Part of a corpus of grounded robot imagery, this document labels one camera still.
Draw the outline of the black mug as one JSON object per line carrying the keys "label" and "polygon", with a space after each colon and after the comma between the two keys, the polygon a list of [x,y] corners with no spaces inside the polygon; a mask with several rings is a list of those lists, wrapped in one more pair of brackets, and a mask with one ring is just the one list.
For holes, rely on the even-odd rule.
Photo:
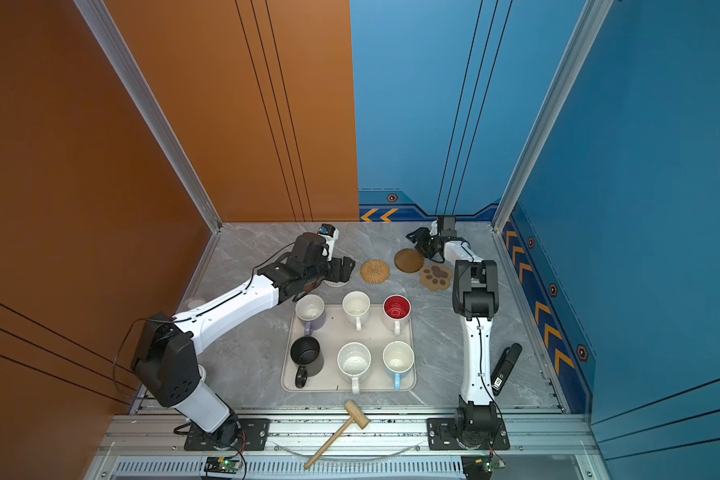
{"label": "black mug", "polygon": [[324,367],[320,343],[312,336],[297,338],[290,347],[290,358],[297,366],[294,382],[298,389],[304,388]]}

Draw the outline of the white speckled mug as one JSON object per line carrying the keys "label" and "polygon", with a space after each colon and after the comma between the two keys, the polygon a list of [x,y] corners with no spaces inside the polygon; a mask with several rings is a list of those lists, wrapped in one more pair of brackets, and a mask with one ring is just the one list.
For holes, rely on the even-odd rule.
{"label": "white speckled mug", "polygon": [[372,366],[370,350],[360,342],[349,342],[337,354],[341,374],[351,385],[353,394],[359,394],[362,383],[369,377]]}

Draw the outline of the aluminium frame post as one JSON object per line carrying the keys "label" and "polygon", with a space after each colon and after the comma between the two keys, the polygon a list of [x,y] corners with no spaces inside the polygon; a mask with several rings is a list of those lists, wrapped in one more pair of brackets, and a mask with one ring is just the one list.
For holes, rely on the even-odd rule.
{"label": "aluminium frame post", "polygon": [[212,233],[218,233],[220,215],[106,4],[100,0],[75,0],[74,4],[202,219]]}
{"label": "aluminium frame post", "polygon": [[613,3],[585,2],[499,202],[492,220],[495,233],[509,220]]}

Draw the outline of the rattan round coaster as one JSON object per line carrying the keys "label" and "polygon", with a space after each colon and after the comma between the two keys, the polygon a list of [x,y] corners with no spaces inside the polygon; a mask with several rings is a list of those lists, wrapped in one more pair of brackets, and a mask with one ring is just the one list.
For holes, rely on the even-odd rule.
{"label": "rattan round coaster", "polygon": [[390,274],[390,266],[379,259],[364,262],[360,269],[361,278],[369,284],[381,284],[389,278]]}

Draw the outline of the dark wooden round coaster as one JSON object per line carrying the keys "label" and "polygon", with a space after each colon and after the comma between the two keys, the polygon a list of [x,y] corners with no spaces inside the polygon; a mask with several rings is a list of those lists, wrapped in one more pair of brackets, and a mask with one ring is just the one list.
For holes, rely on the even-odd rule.
{"label": "dark wooden round coaster", "polygon": [[402,249],[394,257],[396,268],[407,274],[420,271],[425,263],[425,257],[416,249]]}

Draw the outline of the right green circuit board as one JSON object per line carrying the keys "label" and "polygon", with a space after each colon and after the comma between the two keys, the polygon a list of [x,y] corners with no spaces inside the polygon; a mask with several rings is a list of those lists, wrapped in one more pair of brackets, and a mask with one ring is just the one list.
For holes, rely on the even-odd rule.
{"label": "right green circuit board", "polygon": [[466,480],[491,480],[497,471],[506,467],[498,456],[462,456],[461,462]]}

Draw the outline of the green circuit board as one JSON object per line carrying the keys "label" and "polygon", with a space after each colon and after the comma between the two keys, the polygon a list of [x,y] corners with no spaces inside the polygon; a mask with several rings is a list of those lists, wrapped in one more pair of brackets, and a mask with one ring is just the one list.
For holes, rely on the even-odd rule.
{"label": "green circuit board", "polygon": [[506,467],[498,456],[462,456],[461,462],[466,480],[491,480],[497,471]]}
{"label": "green circuit board", "polygon": [[240,457],[213,457],[205,459],[203,475],[212,478],[236,478],[245,477],[245,462]]}

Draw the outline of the light blue mug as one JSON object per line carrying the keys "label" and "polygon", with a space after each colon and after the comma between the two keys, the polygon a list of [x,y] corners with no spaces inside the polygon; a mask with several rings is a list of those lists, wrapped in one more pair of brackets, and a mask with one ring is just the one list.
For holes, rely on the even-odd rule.
{"label": "light blue mug", "polygon": [[415,363],[412,347],[403,341],[387,344],[382,353],[382,361],[393,381],[395,391],[400,391],[403,379],[411,372]]}

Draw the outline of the black handheld device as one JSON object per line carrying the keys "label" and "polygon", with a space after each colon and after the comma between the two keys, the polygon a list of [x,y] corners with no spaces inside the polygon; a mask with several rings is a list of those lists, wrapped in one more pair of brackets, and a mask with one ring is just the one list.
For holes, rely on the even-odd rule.
{"label": "black handheld device", "polygon": [[503,350],[491,374],[491,388],[495,395],[501,393],[521,353],[522,346],[519,343],[513,343]]}

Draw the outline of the white mug red inside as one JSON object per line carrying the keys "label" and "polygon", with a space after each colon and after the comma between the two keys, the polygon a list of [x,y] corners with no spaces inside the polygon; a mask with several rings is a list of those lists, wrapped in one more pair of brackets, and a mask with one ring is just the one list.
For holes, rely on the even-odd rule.
{"label": "white mug red inside", "polygon": [[382,304],[382,321],[395,336],[401,335],[410,314],[411,303],[405,296],[391,295]]}

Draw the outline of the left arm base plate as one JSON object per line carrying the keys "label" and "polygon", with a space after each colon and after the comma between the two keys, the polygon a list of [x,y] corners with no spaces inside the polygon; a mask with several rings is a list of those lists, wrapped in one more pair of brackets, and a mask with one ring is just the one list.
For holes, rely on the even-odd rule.
{"label": "left arm base plate", "polygon": [[263,451],[269,435],[268,418],[238,418],[225,421],[213,433],[205,432],[194,422],[186,431],[186,451]]}

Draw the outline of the multicolour woven coaster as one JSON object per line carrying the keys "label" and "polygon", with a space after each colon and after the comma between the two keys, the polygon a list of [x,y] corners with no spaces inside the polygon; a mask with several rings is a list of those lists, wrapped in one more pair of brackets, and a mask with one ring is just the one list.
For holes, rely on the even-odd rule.
{"label": "multicolour woven coaster", "polygon": [[324,283],[332,288],[340,288],[340,287],[343,287],[344,285],[346,285],[347,282],[338,282],[338,281],[334,282],[334,281],[325,280]]}

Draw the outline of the aluminium front rail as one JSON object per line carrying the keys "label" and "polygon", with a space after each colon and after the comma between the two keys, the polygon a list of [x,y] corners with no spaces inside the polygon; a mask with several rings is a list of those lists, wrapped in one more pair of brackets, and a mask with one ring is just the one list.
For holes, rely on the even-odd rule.
{"label": "aluminium front rail", "polygon": [[203,475],[205,459],[240,457],[243,479],[465,479],[462,456],[498,456],[506,467],[492,479],[607,479],[610,474],[580,415],[509,411],[508,451],[430,450],[428,418],[453,418],[443,409],[370,409],[369,425],[351,425],[308,470],[305,463],[345,422],[341,408],[244,410],[240,418],[268,418],[263,451],[186,451],[186,419],[179,415],[118,416],[85,473],[87,479],[222,479]]}

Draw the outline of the purple mug white inside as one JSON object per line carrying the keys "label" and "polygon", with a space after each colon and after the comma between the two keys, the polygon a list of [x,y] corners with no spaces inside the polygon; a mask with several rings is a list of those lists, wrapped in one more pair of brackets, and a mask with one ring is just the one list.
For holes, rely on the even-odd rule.
{"label": "purple mug white inside", "polygon": [[296,303],[295,315],[304,327],[304,335],[312,336],[325,325],[325,302],[318,295],[305,295]]}

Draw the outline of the right aluminium frame post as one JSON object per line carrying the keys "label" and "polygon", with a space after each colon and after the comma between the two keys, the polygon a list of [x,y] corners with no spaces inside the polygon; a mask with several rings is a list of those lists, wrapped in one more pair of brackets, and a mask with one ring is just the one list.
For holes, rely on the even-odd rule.
{"label": "right aluminium frame post", "polygon": [[613,3],[585,2],[499,202],[492,220],[495,233],[509,220]]}

